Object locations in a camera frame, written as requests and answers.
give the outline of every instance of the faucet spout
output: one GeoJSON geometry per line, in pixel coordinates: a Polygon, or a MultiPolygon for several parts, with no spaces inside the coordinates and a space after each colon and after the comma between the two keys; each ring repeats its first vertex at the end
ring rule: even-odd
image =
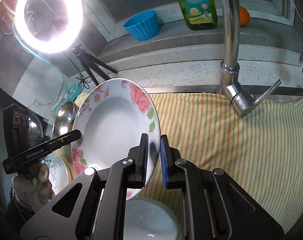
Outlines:
{"type": "Polygon", "coordinates": [[[258,104],[276,90],[281,80],[269,88],[258,100],[243,88],[238,81],[239,64],[239,0],[222,0],[225,28],[225,56],[221,63],[220,93],[226,95],[239,118],[253,111],[258,104]]]}

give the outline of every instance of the window sill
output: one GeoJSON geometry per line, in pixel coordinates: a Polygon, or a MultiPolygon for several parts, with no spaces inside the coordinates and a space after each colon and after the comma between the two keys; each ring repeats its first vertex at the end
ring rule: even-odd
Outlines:
{"type": "MultiPolygon", "coordinates": [[[[100,60],[108,63],[160,49],[224,43],[223,17],[218,17],[218,26],[213,30],[192,31],[183,20],[160,27],[159,34],[148,41],[137,41],[128,34],[108,42],[99,55],[100,60]]],[[[240,44],[269,46],[299,53],[303,51],[303,38],[294,27],[256,18],[241,28],[240,44]]]]}

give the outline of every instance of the blue silicone cup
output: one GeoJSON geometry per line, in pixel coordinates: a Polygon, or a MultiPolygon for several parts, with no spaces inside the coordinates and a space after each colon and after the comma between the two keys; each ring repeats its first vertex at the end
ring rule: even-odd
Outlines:
{"type": "Polygon", "coordinates": [[[136,14],[124,24],[124,29],[139,41],[146,41],[159,33],[159,24],[155,10],[136,14]]]}

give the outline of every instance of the white bowl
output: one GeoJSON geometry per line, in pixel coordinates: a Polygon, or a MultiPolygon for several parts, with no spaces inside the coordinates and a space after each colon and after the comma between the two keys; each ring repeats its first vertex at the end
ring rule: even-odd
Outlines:
{"type": "Polygon", "coordinates": [[[68,168],[61,157],[56,156],[50,163],[48,179],[53,185],[52,189],[55,192],[55,195],[70,182],[68,168]]]}
{"type": "MultiPolygon", "coordinates": [[[[73,129],[81,131],[80,140],[71,143],[78,174],[85,168],[111,167],[138,146],[142,133],[148,134],[146,184],[156,168],[161,129],[156,108],[146,91],[123,78],[107,80],[96,87],[81,105],[73,129]]],[[[141,190],[129,189],[127,198],[141,190]]]]}
{"type": "Polygon", "coordinates": [[[126,202],[124,240],[176,240],[178,221],[165,204],[151,199],[126,202]]]}

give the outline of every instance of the gloved hand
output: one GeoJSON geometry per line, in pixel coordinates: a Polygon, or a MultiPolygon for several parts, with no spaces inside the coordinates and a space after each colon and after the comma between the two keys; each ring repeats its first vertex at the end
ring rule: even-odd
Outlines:
{"type": "Polygon", "coordinates": [[[32,180],[17,175],[13,177],[12,183],[18,200],[27,207],[31,207],[36,213],[55,196],[55,193],[48,180],[48,166],[38,163],[32,168],[36,171],[36,176],[32,180]]]}

